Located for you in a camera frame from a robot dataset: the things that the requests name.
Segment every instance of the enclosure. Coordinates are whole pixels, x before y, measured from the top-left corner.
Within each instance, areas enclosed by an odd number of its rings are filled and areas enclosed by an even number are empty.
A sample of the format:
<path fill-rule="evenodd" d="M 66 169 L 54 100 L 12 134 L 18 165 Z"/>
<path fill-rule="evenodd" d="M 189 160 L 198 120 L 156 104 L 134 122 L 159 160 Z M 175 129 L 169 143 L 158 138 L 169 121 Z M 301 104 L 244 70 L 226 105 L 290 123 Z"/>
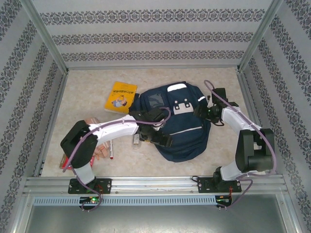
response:
<path fill-rule="evenodd" d="M 311 232 L 310 3 L 1 0 L 0 232 Z M 85 195 L 68 194 L 74 174 L 59 168 L 74 123 L 121 117 L 104 110 L 115 81 L 137 93 L 187 81 L 207 96 L 205 79 L 272 129 L 277 174 L 254 178 L 237 207 L 218 212 L 217 194 L 191 177 L 235 159 L 229 125 L 212 126 L 207 149 L 182 163 L 125 136 L 93 166 L 111 193 L 82 213 Z"/>

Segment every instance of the navy blue backpack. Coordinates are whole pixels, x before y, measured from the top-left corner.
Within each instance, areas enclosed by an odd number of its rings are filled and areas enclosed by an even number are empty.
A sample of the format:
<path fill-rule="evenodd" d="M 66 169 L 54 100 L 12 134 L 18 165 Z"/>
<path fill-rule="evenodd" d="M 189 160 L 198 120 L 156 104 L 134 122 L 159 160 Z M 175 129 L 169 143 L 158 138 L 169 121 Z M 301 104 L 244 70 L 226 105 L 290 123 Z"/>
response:
<path fill-rule="evenodd" d="M 170 134 L 170 148 L 156 145 L 169 161 L 184 162 L 201 154 L 207 146 L 210 122 L 193 115 L 194 109 L 207 100 L 201 90 L 186 82 L 178 82 L 148 90 L 134 100 L 131 111 L 150 111 L 155 107 L 169 107 L 171 118 L 160 130 Z"/>

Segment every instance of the patterned wallpaper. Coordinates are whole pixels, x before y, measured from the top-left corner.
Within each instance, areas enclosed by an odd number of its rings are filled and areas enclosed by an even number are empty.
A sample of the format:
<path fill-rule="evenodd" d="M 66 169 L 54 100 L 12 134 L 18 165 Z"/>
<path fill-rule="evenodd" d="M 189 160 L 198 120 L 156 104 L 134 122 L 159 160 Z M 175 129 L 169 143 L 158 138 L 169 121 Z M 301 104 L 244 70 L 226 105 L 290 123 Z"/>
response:
<path fill-rule="evenodd" d="M 62 81 L 18 0 L 0 0 L 0 233 L 33 176 Z"/>
<path fill-rule="evenodd" d="M 271 0 L 34 0 L 68 67 L 238 65 Z"/>
<path fill-rule="evenodd" d="M 308 1 L 284 1 L 244 71 L 261 123 L 275 133 L 277 169 L 303 232 L 311 232 L 310 16 Z"/>

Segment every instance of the beige floor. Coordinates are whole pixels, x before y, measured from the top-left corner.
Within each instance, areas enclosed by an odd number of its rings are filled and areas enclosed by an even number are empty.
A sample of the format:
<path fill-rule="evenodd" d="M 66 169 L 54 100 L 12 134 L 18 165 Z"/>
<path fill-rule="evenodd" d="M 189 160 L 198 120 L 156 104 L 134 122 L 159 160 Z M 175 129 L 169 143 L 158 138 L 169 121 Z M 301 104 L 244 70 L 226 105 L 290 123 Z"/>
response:
<path fill-rule="evenodd" d="M 60 141 L 78 120 L 97 117 L 101 122 L 120 118 L 121 115 L 104 110 L 104 104 L 115 81 L 138 85 L 138 93 L 170 84 L 187 81 L 200 87 L 207 96 L 203 80 L 212 81 L 215 87 L 225 87 L 227 97 L 246 112 L 234 68 L 198 69 L 128 69 L 70 71 L 65 92 L 52 134 L 42 176 L 73 176 L 59 168 L 63 155 Z M 211 175 L 218 166 L 234 160 L 238 136 L 228 125 L 212 126 L 207 149 L 193 160 L 173 163 L 165 160 L 154 145 L 142 142 L 141 148 L 132 149 L 132 136 L 113 140 L 114 159 L 94 162 L 97 176 L 183 176 Z"/>

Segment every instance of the yellow book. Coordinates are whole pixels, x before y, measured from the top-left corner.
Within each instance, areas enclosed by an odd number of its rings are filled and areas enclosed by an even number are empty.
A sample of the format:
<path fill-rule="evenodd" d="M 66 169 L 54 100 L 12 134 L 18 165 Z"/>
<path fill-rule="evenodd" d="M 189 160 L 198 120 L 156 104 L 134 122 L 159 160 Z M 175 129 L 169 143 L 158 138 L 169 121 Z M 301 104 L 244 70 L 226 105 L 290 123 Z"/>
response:
<path fill-rule="evenodd" d="M 133 103 L 136 90 L 136 85 L 115 82 L 105 104 L 105 110 L 128 114 L 128 108 Z"/>

